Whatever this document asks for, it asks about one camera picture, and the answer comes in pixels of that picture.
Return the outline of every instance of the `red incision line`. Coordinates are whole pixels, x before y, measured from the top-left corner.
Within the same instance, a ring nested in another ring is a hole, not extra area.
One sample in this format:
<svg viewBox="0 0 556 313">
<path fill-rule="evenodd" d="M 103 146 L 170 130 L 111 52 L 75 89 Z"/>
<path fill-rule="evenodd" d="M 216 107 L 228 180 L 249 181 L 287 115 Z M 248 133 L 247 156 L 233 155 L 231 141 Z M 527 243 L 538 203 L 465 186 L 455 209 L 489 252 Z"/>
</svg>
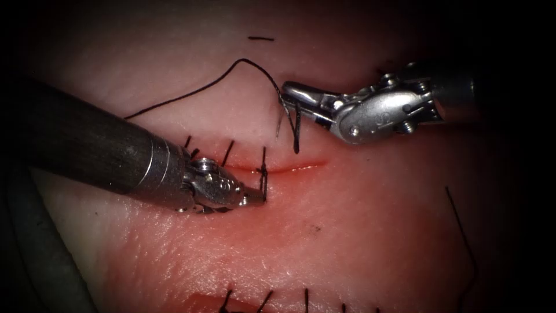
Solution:
<svg viewBox="0 0 556 313">
<path fill-rule="evenodd" d="M 325 166 L 326 163 L 325 162 L 320 162 L 320 163 L 311 163 L 308 165 L 299 165 L 296 167 L 283 167 L 283 168 L 274 168 L 274 169 L 270 169 L 268 170 L 269 174 L 283 174 L 283 173 L 289 173 L 289 172 L 296 172 L 296 171 L 301 171 L 301 170 L 309 170 L 309 169 L 316 169 L 316 168 L 320 168 L 322 166 Z M 256 170 L 253 170 L 253 168 L 249 167 L 245 167 L 245 166 L 227 166 L 228 169 L 235 169 L 235 170 L 240 170 L 242 172 L 249 172 L 249 173 L 253 173 L 253 174 L 259 174 Z"/>
</svg>

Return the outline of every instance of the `small dark spot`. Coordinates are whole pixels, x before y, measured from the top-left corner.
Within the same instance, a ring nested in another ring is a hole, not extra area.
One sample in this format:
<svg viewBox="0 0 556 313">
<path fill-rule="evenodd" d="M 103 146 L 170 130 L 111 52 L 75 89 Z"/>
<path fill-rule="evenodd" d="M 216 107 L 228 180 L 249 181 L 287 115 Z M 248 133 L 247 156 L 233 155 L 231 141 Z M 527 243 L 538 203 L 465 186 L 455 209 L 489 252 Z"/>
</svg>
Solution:
<svg viewBox="0 0 556 313">
<path fill-rule="evenodd" d="M 249 36 L 247 37 L 249 40 L 266 40 L 266 41 L 274 41 L 274 38 L 270 37 L 259 37 L 259 36 Z"/>
<path fill-rule="evenodd" d="M 315 232 L 319 232 L 322 229 L 320 226 L 317 225 L 311 225 L 311 228 L 314 228 Z"/>
</svg>

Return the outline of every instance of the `gray instrument shaft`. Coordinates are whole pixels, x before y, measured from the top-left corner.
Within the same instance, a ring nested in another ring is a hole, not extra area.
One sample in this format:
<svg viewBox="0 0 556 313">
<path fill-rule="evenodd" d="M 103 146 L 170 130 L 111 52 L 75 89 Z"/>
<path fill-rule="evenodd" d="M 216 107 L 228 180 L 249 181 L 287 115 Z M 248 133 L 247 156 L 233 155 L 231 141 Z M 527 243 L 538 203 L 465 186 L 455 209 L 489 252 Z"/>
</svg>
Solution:
<svg viewBox="0 0 556 313">
<path fill-rule="evenodd" d="M 167 208 L 191 208 L 182 190 L 189 154 L 120 117 L 29 78 L 6 82 L 9 155 L 30 165 Z"/>
</svg>

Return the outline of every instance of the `cut suture end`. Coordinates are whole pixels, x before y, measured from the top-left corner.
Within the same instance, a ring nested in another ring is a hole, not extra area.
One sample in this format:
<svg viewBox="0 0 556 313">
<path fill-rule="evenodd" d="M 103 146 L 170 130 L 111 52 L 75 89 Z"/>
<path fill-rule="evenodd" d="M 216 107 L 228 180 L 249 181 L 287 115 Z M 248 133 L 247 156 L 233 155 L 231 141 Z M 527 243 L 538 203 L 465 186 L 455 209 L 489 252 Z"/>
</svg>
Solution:
<svg viewBox="0 0 556 313">
<path fill-rule="evenodd" d="M 266 170 L 266 147 L 262 147 L 262 165 L 260 169 L 256 169 L 260 174 L 259 190 L 262 190 L 262 200 L 266 202 L 266 193 L 268 190 L 268 171 Z"/>
<path fill-rule="evenodd" d="M 309 289 L 305 288 L 305 313 L 309 313 Z"/>
<path fill-rule="evenodd" d="M 268 300 L 270 299 L 270 296 L 272 296 L 272 293 L 274 293 L 274 291 L 271 290 L 271 291 L 266 295 L 266 297 L 265 297 L 264 301 L 262 302 L 261 306 L 259 307 L 259 309 L 257 309 L 257 313 L 261 313 L 261 312 L 262 312 L 262 309 L 265 307 L 266 303 L 267 303 Z"/>
<path fill-rule="evenodd" d="M 228 310 L 226 310 L 226 305 L 228 305 L 228 300 L 230 299 L 231 294 L 232 294 L 232 289 L 228 290 L 228 293 L 226 294 L 226 298 L 224 299 L 224 303 L 220 307 L 220 310 L 218 310 L 218 313 L 229 313 Z"/>
<path fill-rule="evenodd" d="M 226 150 L 226 154 L 224 155 L 224 159 L 222 160 L 222 164 L 221 164 L 222 167 L 226 165 L 226 161 L 228 160 L 228 156 L 230 155 L 230 151 L 232 150 L 234 142 L 235 140 L 232 140 L 232 142 L 230 142 L 230 146 L 228 146 L 228 149 Z"/>
<path fill-rule="evenodd" d="M 187 146 L 189 146 L 189 142 L 191 141 L 191 135 L 187 136 L 187 140 L 185 141 L 185 145 L 184 148 L 187 149 Z"/>
<path fill-rule="evenodd" d="M 249 40 L 266 40 L 266 41 L 274 41 L 274 38 L 270 37 L 259 37 L 259 36 L 249 36 L 247 37 Z"/>
<path fill-rule="evenodd" d="M 195 149 L 191 152 L 191 158 L 193 159 L 198 153 L 199 153 L 199 149 L 195 148 Z"/>
</svg>

